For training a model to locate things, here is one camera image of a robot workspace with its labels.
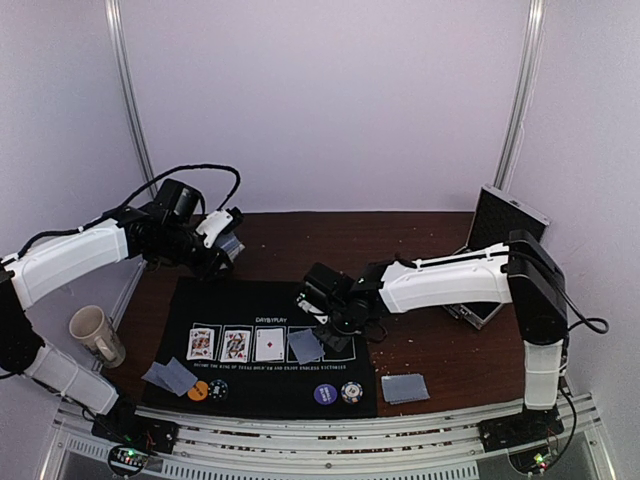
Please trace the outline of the orange big blind button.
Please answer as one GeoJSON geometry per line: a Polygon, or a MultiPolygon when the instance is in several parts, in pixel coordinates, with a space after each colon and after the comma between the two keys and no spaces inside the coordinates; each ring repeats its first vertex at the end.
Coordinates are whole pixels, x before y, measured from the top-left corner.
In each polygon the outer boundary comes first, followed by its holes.
{"type": "Polygon", "coordinates": [[[187,392],[187,396],[194,402],[201,402],[209,396],[209,385],[207,382],[198,380],[194,386],[187,392]]]}

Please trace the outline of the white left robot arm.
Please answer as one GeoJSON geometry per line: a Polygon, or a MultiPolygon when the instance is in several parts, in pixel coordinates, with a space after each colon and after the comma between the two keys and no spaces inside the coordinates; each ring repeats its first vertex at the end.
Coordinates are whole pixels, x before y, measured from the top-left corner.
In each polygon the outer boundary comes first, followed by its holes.
{"type": "Polygon", "coordinates": [[[34,380],[93,413],[106,414],[103,422],[111,434],[123,444],[137,442],[143,421],[117,405],[117,388],[39,334],[28,313],[69,286],[95,285],[98,271],[130,259],[183,266],[204,280],[225,275],[234,267],[236,250],[228,243],[243,214],[221,205],[194,219],[203,202],[197,189],[166,180],[142,206],[126,201],[86,226],[44,233],[2,258],[2,373],[34,380]]]}

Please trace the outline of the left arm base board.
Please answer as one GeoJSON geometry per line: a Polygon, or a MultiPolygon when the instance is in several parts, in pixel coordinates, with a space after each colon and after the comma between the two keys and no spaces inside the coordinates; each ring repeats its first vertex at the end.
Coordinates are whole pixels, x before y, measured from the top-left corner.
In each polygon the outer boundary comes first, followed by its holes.
{"type": "Polygon", "coordinates": [[[107,466],[119,478],[130,479],[158,454],[173,452],[178,424],[138,414],[136,404],[127,397],[119,398],[106,414],[87,407],[82,414],[92,423],[93,436],[114,443],[107,453],[107,466]]]}

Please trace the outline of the poker chip stack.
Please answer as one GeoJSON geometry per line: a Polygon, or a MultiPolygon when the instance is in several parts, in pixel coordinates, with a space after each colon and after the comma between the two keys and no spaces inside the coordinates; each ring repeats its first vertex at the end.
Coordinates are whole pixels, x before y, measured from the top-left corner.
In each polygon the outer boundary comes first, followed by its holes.
{"type": "Polygon", "coordinates": [[[358,382],[349,381],[341,387],[341,398],[347,404],[355,405],[359,403],[362,400],[363,395],[363,387],[358,382]]]}

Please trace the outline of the right arm base board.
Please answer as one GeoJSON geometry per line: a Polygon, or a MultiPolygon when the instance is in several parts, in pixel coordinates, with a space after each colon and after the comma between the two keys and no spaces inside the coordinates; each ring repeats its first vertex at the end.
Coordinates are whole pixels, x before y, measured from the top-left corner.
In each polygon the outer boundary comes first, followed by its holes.
{"type": "Polygon", "coordinates": [[[479,438],[485,452],[509,451],[509,463],[521,474],[543,474],[559,452],[559,435],[564,425],[557,407],[530,410],[478,424],[479,438]]]}

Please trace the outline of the deck of playing cards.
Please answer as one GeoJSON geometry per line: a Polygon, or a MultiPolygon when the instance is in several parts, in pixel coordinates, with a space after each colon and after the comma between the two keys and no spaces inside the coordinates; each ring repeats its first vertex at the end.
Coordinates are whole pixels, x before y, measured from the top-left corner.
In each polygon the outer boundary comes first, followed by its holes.
{"type": "Polygon", "coordinates": [[[227,254],[231,261],[235,261],[245,249],[245,245],[234,233],[221,234],[216,239],[216,244],[227,254]]]}

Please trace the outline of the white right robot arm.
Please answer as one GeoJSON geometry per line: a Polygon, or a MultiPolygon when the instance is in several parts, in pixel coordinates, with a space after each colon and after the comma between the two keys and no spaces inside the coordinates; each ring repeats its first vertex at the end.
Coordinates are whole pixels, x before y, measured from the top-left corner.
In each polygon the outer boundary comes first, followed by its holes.
{"type": "Polygon", "coordinates": [[[535,440],[551,424],[561,359],[568,342],[564,275],[527,231],[479,251],[433,259],[368,264],[359,276],[322,263],[302,280],[296,304],[337,336],[367,322],[427,307],[497,303],[513,306],[524,345],[526,409],[513,419],[519,440],[535,440]]]}

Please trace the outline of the single playing card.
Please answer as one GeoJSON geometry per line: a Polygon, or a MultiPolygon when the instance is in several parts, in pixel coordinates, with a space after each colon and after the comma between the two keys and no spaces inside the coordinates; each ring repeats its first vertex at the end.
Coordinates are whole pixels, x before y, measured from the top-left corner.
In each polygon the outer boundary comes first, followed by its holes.
{"type": "Polygon", "coordinates": [[[392,405],[430,398],[425,379],[421,374],[382,376],[381,388],[384,401],[392,405]]]}

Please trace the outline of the black green chip stack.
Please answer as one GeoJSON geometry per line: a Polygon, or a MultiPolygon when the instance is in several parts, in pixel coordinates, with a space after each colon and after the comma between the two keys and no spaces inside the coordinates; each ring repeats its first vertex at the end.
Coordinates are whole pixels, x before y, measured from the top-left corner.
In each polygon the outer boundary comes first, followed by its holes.
{"type": "Polygon", "coordinates": [[[214,402],[225,401],[228,398],[229,386],[222,379],[215,379],[208,384],[208,396],[214,402]]]}

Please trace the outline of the dealt playing card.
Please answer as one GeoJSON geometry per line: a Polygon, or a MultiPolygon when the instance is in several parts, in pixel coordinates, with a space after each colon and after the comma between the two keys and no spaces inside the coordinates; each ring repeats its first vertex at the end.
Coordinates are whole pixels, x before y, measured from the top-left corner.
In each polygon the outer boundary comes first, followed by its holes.
{"type": "Polygon", "coordinates": [[[166,365],[160,365],[159,375],[178,397],[185,395],[198,381],[197,377],[175,357],[166,365]]]}
{"type": "Polygon", "coordinates": [[[165,365],[153,362],[141,379],[157,387],[169,390],[169,385],[164,378],[165,368],[165,365]]]}

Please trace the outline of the purple small blind button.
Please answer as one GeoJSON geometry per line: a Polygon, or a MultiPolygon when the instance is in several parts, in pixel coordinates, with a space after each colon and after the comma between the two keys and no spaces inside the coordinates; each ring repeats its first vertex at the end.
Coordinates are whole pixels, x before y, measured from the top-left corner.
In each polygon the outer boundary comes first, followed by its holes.
{"type": "Polygon", "coordinates": [[[319,405],[328,406],[337,401],[338,391],[331,384],[320,384],[314,389],[313,398],[319,405]]]}

